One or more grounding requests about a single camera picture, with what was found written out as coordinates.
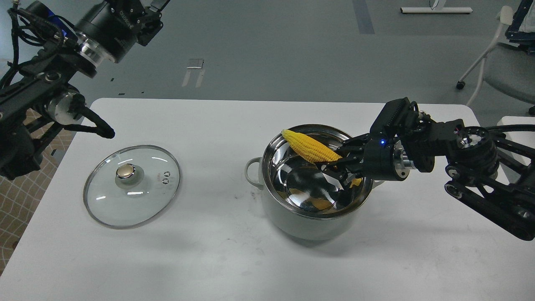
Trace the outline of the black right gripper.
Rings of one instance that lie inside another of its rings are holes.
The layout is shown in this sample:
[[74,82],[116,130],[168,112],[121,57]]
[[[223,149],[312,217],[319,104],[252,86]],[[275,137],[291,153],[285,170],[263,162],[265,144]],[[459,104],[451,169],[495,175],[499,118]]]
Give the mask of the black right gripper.
[[318,168],[334,186],[360,186],[363,177],[376,181],[403,181],[411,170],[399,138],[371,138],[369,134],[344,140],[336,149],[335,161],[322,161]]

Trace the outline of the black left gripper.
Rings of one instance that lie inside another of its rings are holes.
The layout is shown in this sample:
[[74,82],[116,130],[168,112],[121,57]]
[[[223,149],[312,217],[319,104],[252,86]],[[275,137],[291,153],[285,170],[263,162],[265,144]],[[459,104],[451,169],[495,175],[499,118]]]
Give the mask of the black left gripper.
[[163,28],[163,0],[104,0],[77,23],[79,54],[92,64],[119,63],[134,44],[146,46]]

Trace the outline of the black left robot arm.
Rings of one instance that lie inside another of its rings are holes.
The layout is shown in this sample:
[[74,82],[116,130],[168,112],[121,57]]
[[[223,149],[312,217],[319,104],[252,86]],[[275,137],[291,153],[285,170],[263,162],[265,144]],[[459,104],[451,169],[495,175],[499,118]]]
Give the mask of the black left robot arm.
[[13,181],[39,170],[42,152],[62,131],[115,136],[69,81],[92,78],[108,59],[120,62],[134,44],[146,46],[162,29],[166,0],[104,0],[74,25],[35,0],[8,9],[13,59],[1,79],[1,176]]

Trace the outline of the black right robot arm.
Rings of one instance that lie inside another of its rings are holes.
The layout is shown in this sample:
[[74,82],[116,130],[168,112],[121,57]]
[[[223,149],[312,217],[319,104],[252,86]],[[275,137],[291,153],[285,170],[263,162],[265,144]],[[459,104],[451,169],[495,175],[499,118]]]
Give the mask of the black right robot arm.
[[534,148],[506,138],[533,125],[466,127],[463,120],[436,122],[416,102],[384,105],[369,133],[336,149],[341,158],[317,163],[328,180],[403,181],[411,170],[430,173],[435,158],[447,160],[446,192],[502,229],[525,241],[534,238]]

